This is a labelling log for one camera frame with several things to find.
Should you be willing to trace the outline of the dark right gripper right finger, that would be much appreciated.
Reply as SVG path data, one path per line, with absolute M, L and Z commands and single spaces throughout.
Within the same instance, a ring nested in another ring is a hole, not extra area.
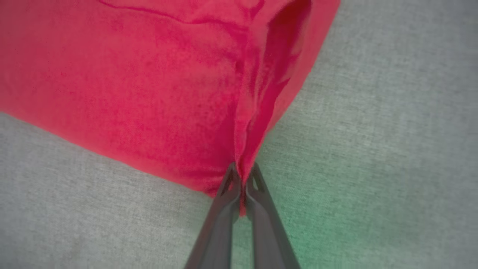
M 254 163 L 245 184 L 245 200 L 246 214 L 252 222 L 253 267 L 300 269 L 257 163 Z

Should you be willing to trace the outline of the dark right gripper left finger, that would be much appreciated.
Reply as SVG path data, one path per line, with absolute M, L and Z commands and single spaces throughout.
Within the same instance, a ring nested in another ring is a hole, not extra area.
M 186 269 L 230 269 L 233 225 L 239 216 L 241 178 L 231 163 L 185 264 Z

